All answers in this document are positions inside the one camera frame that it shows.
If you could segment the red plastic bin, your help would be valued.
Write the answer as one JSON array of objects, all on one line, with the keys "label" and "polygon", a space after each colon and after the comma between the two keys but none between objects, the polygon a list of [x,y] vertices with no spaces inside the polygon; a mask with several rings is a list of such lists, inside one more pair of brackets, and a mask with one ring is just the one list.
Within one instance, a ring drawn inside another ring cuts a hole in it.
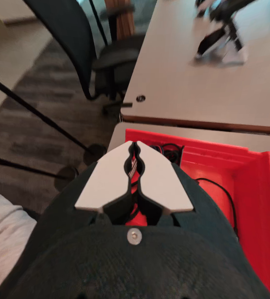
[{"label": "red plastic bin", "polygon": [[214,181],[230,193],[239,242],[270,291],[270,152],[139,129],[126,129],[125,141],[183,147],[180,168],[186,174]]}]

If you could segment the brown wooden post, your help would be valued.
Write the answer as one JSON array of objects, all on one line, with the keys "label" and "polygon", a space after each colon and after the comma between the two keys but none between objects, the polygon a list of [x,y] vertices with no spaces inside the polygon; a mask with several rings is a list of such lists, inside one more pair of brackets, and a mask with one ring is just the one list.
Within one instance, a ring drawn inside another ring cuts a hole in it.
[{"label": "brown wooden post", "polygon": [[[105,0],[107,9],[130,5],[130,0]],[[117,40],[126,39],[135,34],[133,12],[123,13],[117,17],[116,23]]]}]

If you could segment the black office chair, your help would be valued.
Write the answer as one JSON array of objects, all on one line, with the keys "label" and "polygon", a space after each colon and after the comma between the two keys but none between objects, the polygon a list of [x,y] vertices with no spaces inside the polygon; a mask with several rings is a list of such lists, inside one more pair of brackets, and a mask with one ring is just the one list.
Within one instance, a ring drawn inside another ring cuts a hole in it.
[{"label": "black office chair", "polygon": [[96,55],[91,26],[82,7],[71,0],[25,0],[25,4],[44,24],[72,62],[88,100],[106,95],[112,104],[103,106],[107,114],[113,107],[132,108],[124,102],[144,34],[113,40]]}]

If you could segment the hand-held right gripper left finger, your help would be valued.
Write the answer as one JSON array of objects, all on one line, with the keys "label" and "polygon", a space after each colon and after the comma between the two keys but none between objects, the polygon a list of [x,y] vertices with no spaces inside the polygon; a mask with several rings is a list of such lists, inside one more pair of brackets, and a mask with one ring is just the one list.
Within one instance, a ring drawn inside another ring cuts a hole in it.
[{"label": "hand-held right gripper left finger", "polygon": [[106,214],[126,214],[132,208],[129,172],[134,145],[128,141],[97,161],[75,208]]}]

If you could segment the black stand leg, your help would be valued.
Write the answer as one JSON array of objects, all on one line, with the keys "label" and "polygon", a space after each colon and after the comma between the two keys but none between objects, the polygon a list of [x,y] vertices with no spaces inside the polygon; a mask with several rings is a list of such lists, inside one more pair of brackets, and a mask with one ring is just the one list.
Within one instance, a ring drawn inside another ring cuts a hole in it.
[{"label": "black stand leg", "polygon": [[66,166],[56,174],[44,170],[40,170],[40,169],[35,169],[29,166],[24,166],[18,163],[13,163],[1,158],[0,158],[0,166],[22,170],[25,172],[34,173],[46,177],[51,177],[54,179],[55,189],[59,192],[61,192],[71,181],[73,181],[79,175],[78,170],[72,166]]},{"label": "black stand leg", "polygon": [[13,99],[17,104],[21,105],[25,109],[27,109],[29,112],[34,114],[36,117],[38,117],[40,120],[42,120],[45,124],[47,124],[49,127],[55,129],[58,133],[65,136],[67,139],[72,141],[74,144],[79,146],[84,150],[83,155],[83,161],[88,166],[93,162],[97,162],[102,156],[104,156],[107,152],[107,149],[105,146],[100,144],[91,144],[89,147],[85,146],[82,142],[77,140],[75,137],[73,137],[70,133],[62,129],[59,125],[57,125],[53,120],[42,114],[40,111],[38,111],[36,108],[34,108],[32,105],[30,105],[28,102],[23,100],[21,97],[19,97],[17,94],[15,94],[12,90],[10,90],[7,86],[2,84],[0,82],[0,91],[4,93],[7,97]]}]

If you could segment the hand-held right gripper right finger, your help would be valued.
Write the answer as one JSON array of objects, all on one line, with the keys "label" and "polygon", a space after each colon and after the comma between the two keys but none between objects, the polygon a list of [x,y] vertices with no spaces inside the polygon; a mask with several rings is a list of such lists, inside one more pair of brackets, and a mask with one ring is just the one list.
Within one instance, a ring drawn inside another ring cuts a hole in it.
[{"label": "hand-held right gripper right finger", "polygon": [[193,211],[185,188],[172,163],[141,141],[134,144],[137,160],[138,206],[146,216]]}]

